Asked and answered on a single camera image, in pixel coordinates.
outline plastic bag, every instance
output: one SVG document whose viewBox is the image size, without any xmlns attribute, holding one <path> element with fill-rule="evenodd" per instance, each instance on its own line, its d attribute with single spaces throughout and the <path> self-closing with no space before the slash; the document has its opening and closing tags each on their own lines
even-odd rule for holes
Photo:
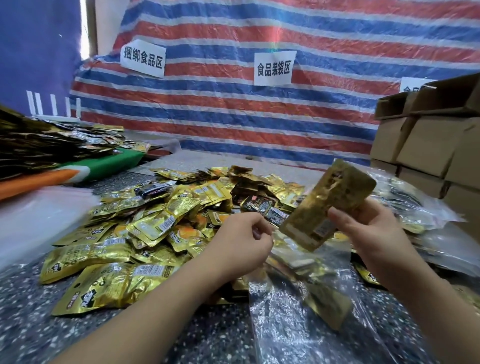
<svg viewBox="0 0 480 364">
<path fill-rule="evenodd" d="M 441 229 L 448 221 L 465 221 L 445 202 L 428 196 L 393 174 L 378 168 L 355 167 L 377 181 L 371 197 L 392 209 L 402 227 L 409 232 L 420 234 Z"/>
<path fill-rule="evenodd" d="M 480 245 L 453 223 L 412 240 L 427 262 L 480 277 Z"/>
<path fill-rule="evenodd" d="M 288 262 L 320 260 L 327 273 L 315 278 L 350 298 L 352 310 L 337 332 L 304 303 L 308 293 L 297 284 L 267 274 L 269 269 L 257 272 L 249 277 L 257 362 L 394 363 L 354 289 L 350 243 L 325 243 L 313 253 L 295 250 L 293 244 L 290 240 L 279 248 L 276 243 L 272 253 Z"/>
<path fill-rule="evenodd" d="M 92 190 L 51 186 L 0 203 L 0 268 L 27 264 L 80 226 L 98 204 Z"/>
</svg>

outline stacked cardboard boxes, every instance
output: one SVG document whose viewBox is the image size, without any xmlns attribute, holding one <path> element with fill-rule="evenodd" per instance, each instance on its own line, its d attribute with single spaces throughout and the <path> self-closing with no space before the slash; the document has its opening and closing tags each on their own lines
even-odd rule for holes
<svg viewBox="0 0 480 364">
<path fill-rule="evenodd" d="M 381 98 L 375 118 L 372 166 L 443 198 L 480 242 L 480 73 Z"/>
</svg>

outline red and blue striped tarp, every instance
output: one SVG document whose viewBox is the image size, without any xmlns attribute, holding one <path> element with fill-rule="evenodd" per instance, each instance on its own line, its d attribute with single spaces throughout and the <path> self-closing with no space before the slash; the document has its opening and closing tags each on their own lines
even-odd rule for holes
<svg viewBox="0 0 480 364">
<path fill-rule="evenodd" d="M 143 39 L 165 77 L 120 66 Z M 254 86 L 256 52 L 296 50 L 292 84 Z M 181 140 L 184 149 L 325 169 L 368 164 L 376 100 L 401 77 L 480 70 L 478 0 L 132 0 L 113 51 L 72 86 L 82 119 Z"/>
</svg>

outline chinese sign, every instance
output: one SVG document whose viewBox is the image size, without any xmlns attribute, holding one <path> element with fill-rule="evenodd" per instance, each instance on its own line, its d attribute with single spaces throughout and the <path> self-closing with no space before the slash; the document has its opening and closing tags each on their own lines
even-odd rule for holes
<svg viewBox="0 0 480 364">
<path fill-rule="evenodd" d="M 418 91 L 424 84 L 432 81 L 435 80 L 429 80 L 428 78 L 402 77 L 402 81 L 400 82 L 400 92 Z"/>
<path fill-rule="evenodd" d="M 163 77 L 166 51 L 166 48 L 137 39 L 121 48 L 120 65 L 141 73 Z"/>
<path fill-rule="evenodd" d="M 296 50 L 273 53 L 255 53 L 253 66 L 255 86 L 275 86 L 292 83 L 293 62 Z"/>
</svg>

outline hand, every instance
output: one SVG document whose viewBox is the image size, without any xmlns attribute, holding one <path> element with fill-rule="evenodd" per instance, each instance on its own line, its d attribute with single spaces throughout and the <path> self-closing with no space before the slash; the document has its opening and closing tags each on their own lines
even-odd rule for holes
<svg viewBox="0 0 480 364">
<path fill-rule="evenodd" d="M 205 264 L 217 266 L 226 283 L 254 271 L 265 262 L 273 247 L 272 232 L 273 227 L 257 212 L 232 215 L 199 258 L 204 259 Z"/>
<path fill-rule="evenodd" d="M 389 290 L 408 288 L 409 280 L 430 270 L 390 209 L 368 198 L 353 215 L 356 219 L 334 207 L 328 210 L 329 219 L 350 238 L 369 271 Z"/>
</svg>

